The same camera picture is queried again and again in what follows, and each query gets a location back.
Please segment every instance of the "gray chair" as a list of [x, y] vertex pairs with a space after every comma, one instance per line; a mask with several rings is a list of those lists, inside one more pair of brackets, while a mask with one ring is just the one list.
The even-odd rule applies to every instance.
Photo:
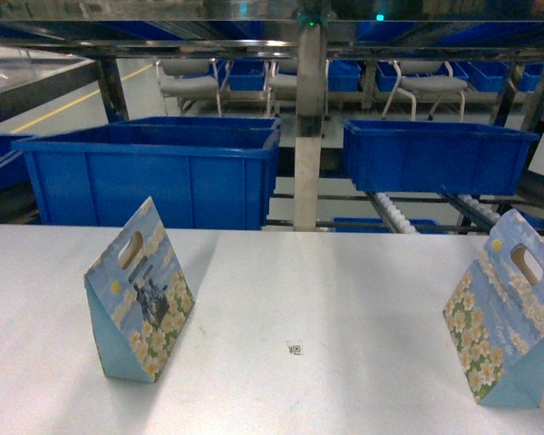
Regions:
[[[213, 68], [213, 76], [210, 75], [210, 66]], [[167, 76], [167, 80], [161, 80], [160, 68]], [[219, 85], [216, 61], [214, 59], [159, 59], [156, 62], [157, 79], [160, 84], [163, 106], [167, 115], [166, 97], [177, 98], [181, 112], [184, 112], [186, 101], [210, 100], [216, 98], [218, 115], [221, 116], [221, 100], [219, 98]], [[197, 77], [183, 77], [185, 75], [198, 75]]]
[[384, 106], [382, 119], [385, 119], [387, 112], [391, 107], [396, 93], [400, 93], [411, 100], [411, 121], [415, 121], [417, 112], [417, 99], [415, 95], [422, 93], [437, 94], [438, 98], [429, 111], [429, 120], [433, 119], [433, 114], [441, 102], [444, 95], [459, 93], [461, 96], [460, 121], [463, 122], [465, 112], [465, 90], [468, 83], [464, 80], [453, 77], [453, 69], [449, 62], [445, 62], [445, 68], [448, 75], [434, 75], [430, 77], [407, 77], [409, 74], [435, 73], [440, 69], [443, 62], [435, 61], [392, 61], [393, 67], [397, 73], [397, 81], [389, 95], [389, 99]]
[[[270, 63], [267, 79], [266, 115], [269, 117], [271, 106], [274, 103], [274, 115], [280, 113], [280, 101], [296, 99], [296, 74], [298, 72], [297, 59], [285, 59]], [[328, 75], [328, 61], [326, 62], [325, 78]], [[325, 79], [325, 116], [328, 114], [328, 81]]]

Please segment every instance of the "white table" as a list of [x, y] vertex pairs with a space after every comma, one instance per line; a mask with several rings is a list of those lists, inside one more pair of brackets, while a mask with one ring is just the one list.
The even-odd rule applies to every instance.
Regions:
[[0, 226], [0, 434], [544, 433], [544, 398], [474, 403], [442, 319], [486, 237], [169, 230], [197, 304], [143, 384], [83, 289], [117, 232]]

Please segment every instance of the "yellow floor line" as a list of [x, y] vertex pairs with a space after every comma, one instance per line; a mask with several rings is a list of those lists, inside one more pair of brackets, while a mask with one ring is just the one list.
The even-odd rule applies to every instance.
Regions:
[[[131, 74], [127, 74], [123, 78], [121, 78], [121, 81], [124, 82], [126, 80], [129, 80], [131, 77], [134, 77], [137, 74], [141, 74], [142, 72], [144, 72], [146, 70], [149, 70], [152, 66], [153, 66], [153, 63], [150, 63], [149, 65], [146, 65], [146, 66], [140, 68], [139, 70], [137, 70], [135, 72], [132, 72]], [[97, 93], [101, 93], [101, 91], [97, 90], [97, 91], [93, 91], [91, 93], [87, 93], [83, 97], [77, 98], [76, 100], [71, 101], [68, 104], [65, 104], [64, 106], [59, 107], [58, 109], [56, 109], [54, 111], [49, 111], [45, 115], [39, 116], [35, 120], [27, 122], [25, 125], [23, 125], [21, 127], [18, 127], [17, 129], [14, 129], [14, 130], [12, 130], [10, 132], [13, 133], [13, 134], [16, 134], [16, 133], [19, 133], [20, 131], [24, 131], [24, 130], [28, 129], [29, 127], [32, 127], [33, 125], [36, 125], [39, 122], [42, 122], [44, 120], [47, 120], [47, 119], [51, 118], [52, 116], [56, 115], [57, 113], [60, 113], [61, 111], [66, 111], [67, 109], [73, 107], [74, 105], [78, 104], [79, 102], [84, 102], [85, 100], [91, 98], [93, 95], [96, 95]]]

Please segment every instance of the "paper gift bag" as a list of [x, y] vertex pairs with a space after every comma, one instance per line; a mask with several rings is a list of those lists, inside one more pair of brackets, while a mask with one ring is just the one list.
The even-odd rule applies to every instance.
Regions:
[[[532, 257], [534, 267], [529, 266]], [[491, 230], [443, 315], [476, 402], [539, 406], [544, 392], [544, 241], [516, 210]]]
[[84, 284], [105, 376], [157, 381], [194, 301], [151, 198]]

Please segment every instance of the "gray floor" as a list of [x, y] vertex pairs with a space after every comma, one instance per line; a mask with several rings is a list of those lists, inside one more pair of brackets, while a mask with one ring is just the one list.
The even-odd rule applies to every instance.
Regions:
[[[165, 114], [160, 90], [157, 82], [155, 68], [147, 68], [152, 64], [151, 59], [126, 59], [119, 60], [121, 77], [128, 74], [133, 75], [123, 80], [123, 89], [131, 119], [139, 119], [148, 116], [162, 116]], [[64, 97], [50, 101], [43, 106], [2, 122], [0, 132], [11, 132], [28, 125], [23, 131], [32, 134], [52, 134], [62, 131], [71, 131], [87, 127], [103, 125], [107, 118], [102, 106], [101, 95], [97, 92], [98, 86], [93, 83], [80, 90], [72, 92]], [[169, 115], [178, 116], [180, 110], [174, 99], [167, 100]], [[325, 123], [325, 138], [323, 147], [342, 147], [343, 127], [342, 119], [380, 119], [382, 104], [377, 104], [370, 111], [361, 111], [353, 104], [335, 105], [330, 107], [330, 121]], [[263, 102], [224, 102], [224, 116], [256, 116], [261, 117], [265, 112]], [[408, 120], [410, 106], [405, 103], [394, 103], [388, 119]], [[429, 105], [419, 106], [418, 120], [426, 120]], [[491, 107], [480, 104], [466, 105], [466, 122], [487, 123], [490, 118]], [[198, 101], [186, 113], [192, 115], [216, 115], [216, 105], [210, 101]], [[286, 104], [282, 107], [281, 119], [282, 140], [281, 146], [294, 147], [296, 142], [296, 114], [294, 104]], [[459, 119], [457, 105], [442, 104], [436, 113], [436, 121], [457, 121]], [[511, 114], [508, 127], [518, 128], [523, 119], [523, 108], [517, 106]], [[277, 180], [276, 193], [293, 193], [294, 181], [292, 179], [280, 178]], [[361, 195], [357, 192], [352, 182], [348, 179], [321, 179], [319, 194], [337, 195]], [[431, 218], [440, 224], [452, 225], [458, 221], [459, 214], [448, 205], [432, 204], [397, 204], [399, 209], [408, 218]], [[270, 219], [292, 220], [293, 201], [292, 199], [272, 198], [270, 206]], [[319, 220], [330, 220], [334, 217], [365, 217], [376, 218], [376, 212], [368, 202], [361, 201], [333, 201], [320, 200], [318, 202], [317, 218]], [[267, 227], [269, 230], [289, 230], [289, 227]]]

